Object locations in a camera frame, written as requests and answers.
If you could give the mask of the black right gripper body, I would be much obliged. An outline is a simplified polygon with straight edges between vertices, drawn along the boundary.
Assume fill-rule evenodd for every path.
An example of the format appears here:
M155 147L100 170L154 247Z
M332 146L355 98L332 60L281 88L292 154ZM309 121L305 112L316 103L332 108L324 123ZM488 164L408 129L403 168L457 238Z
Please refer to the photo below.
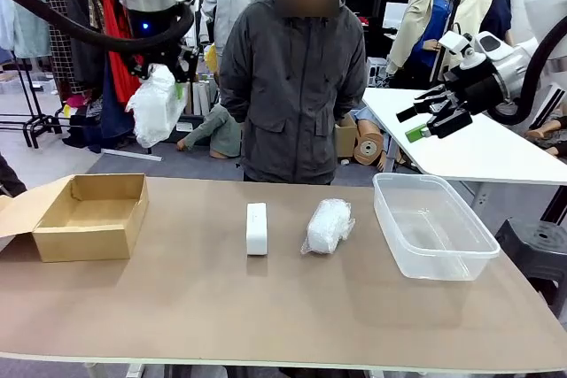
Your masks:
M472 115L493 109L504 101L500 79L491 63L466 70L455 66L445 73L445 86Z

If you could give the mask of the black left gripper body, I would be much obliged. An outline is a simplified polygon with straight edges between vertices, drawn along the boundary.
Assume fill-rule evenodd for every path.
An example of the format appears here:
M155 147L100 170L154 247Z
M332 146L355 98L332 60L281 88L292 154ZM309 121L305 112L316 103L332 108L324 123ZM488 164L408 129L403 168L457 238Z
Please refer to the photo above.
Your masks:
M159 12L127 10L133 39L155 38L160 43L149 49L125 54L128 62L137 64L176 64L182 51L180 44L189 27L189 7L173 6Z

